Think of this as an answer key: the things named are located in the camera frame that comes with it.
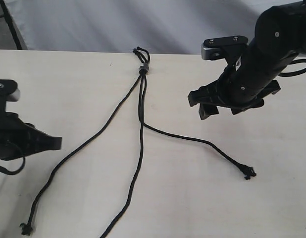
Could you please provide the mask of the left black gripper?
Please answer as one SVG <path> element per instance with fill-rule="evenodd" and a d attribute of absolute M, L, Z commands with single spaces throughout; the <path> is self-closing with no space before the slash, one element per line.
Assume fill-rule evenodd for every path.
<path fill-rule="evenodd" d="M 6 111 L 6 99 L 0 97 L 0 159 L 14 160 L 22 155 L 56 151 L 62 137 L 48 135 L 31 123 L 23 122 L 17 113 Z"/>

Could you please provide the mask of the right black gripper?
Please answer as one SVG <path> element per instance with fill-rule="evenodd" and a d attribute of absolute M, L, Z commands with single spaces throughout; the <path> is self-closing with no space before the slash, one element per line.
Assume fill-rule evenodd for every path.
<path fill-rule="evenodd" d="M 219 81 L 214 81 L 188 94 L 190 107 L 200 104 L 200 119 L 219 114 L 217 106 L 231 109 L 254 109 L 264 105 L 260 93 L 296 57 L 290 51 L 281 59 L 262 53 L 256 45 L 236 60 L 239 67 L 228 65 Z"/>

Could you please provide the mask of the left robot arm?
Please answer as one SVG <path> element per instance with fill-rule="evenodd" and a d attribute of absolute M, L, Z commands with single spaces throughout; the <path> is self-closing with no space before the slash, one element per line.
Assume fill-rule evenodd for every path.
<path fill-rule="evenodd" d="M 17 113 L 6 111 L 6 104 L 6 98 L 0 98 L 0 159 L 9 161 L 61 149 L 61 137 L 48 135 L 33 124 L 23 122 Z"/>

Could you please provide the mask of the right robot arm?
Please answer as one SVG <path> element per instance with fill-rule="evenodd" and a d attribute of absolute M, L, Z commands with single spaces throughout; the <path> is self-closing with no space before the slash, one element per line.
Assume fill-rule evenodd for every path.
<path fill-rule="evenodd" d="M 301 63 L 300 54 L 306 55 L 306 0 L 273 6 L 258 17 L 252 40 L 241 35 L 204 40 L 202 58 L 225 59 L 227 66 L 217 80 L 191 91 L 189 104 L 199 105 L 201 119 L 218 114 L 219 107 L 234 115 L 260 108 L 266 96 L 280 91 L 276 77 L 306 73 L 306 67 L 285 72 Z"/>

